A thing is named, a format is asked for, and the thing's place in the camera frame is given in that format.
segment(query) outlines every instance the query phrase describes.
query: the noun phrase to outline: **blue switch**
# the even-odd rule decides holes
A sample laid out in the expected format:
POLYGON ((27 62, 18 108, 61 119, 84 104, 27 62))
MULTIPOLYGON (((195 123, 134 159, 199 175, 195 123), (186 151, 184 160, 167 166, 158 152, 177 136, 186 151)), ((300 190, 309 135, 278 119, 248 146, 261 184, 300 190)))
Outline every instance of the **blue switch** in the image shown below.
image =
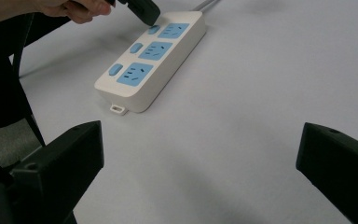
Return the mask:
POLYGON ((134 44, 131 49, 130 49, 130 53, 136 53, 138 52, 144 45, 141 43, 136 43, 134 44))
POLYGON ((117 75, 121 68, 123 68, 123 65, 121 63, 116 63, 109 69, 109 76, 113 77, 117 75))
POLYGON ((155 34, 155 33, 159 30, 159 28, 160 28, 159 25, 154 25, 154 26, 152 26, 152 27, 149 28, 149 32, 148 32, 148 33, 149 33, 150 35, 153 35, 153 34, 155 34))

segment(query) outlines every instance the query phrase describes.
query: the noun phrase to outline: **power strip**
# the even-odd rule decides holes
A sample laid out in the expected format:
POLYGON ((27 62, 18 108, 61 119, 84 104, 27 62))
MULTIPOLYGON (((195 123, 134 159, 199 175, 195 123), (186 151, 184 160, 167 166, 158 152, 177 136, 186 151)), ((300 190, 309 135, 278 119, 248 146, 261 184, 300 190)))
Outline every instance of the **power strip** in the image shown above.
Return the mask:
POLYGON ((144 112, 206 33, 200 11, 158 18, 95 82, 110 110, 144 112))

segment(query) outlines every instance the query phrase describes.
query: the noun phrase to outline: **power cord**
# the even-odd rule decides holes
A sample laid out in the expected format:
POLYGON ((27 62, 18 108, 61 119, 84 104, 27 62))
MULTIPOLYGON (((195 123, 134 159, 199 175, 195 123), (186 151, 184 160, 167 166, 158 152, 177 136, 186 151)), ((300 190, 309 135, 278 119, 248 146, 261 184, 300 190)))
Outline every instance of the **power cord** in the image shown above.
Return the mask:
POLYGON ((217 3, 219 0, 205 0, 203 1, 201 4, 199 4, 198 6, 196 6, 195 8, 191 9, 191 11, 201 11, 203 10, 205 7, 209 6, 211 3, 215 2, 217 3))

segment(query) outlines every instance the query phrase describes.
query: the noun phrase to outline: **black object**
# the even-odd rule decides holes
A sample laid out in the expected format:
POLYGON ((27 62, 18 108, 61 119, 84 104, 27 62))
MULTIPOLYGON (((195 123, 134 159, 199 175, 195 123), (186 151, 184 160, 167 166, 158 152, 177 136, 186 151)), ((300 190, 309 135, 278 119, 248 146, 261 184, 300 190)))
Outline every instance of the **black object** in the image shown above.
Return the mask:
POLYGON ((12 170, 0 183, 0 223, 74 224, 73 209, 103 168, 101 122, 75 126, 12 170))
POLYGON ((358 223, 358 141, 306 123, 296 168, 352 223, 358 223))
MULTIPOLYGON (((106 0, 111 5, 116 0, 106 0)), ((128 3, 128 8, 145 24, 152 26, 159 17, 158 6, 151 0, 118 0, 121 4, 128 3)))

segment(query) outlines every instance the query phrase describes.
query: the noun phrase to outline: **finger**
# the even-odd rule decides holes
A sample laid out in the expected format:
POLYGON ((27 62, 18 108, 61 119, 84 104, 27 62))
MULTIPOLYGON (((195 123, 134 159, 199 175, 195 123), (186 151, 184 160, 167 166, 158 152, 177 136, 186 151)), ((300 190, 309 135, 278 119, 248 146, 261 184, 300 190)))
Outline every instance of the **finger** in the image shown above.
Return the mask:
POLYGON ((73 17, 87 19, 95 16, 92 15, 85 7, 76 2, 68 1, 65 2, 63 6, 66 7, 67 11, 70 12, 71 16, 73 17))
POLYGON ((96 15, 109 15, 110 4, 105 0, 74 0, 96 15))
POLYGON ((66 12, 66 16, 69 17, 69 19, 71 19, 72 21, 74 21, 77 24, 83 24, 83 23, 92 21, 92 17, 81 18, 81 17, 78 17, 77 15, 73 14, 69 10, 66 12))

